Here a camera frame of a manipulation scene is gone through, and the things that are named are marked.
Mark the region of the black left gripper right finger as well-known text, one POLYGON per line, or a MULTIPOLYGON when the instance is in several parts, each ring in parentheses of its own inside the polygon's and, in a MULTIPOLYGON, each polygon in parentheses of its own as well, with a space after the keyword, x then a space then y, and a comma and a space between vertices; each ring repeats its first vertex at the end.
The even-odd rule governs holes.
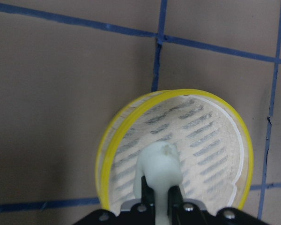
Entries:
POLYGON ((183 197, 179 186, 173 186, 168 191, 168 209, 167 215, 170 225, 180 224, 180 212, 181 204, 183 203, 183 197))

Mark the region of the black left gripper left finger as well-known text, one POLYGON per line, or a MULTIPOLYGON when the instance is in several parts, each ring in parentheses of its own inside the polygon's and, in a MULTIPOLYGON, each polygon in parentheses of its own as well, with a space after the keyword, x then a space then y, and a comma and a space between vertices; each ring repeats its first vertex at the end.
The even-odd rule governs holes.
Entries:
POLYGON ((146 205, 155 205, 155 193, 147 184, 146 177, 141 178, 141 202, 146 205))

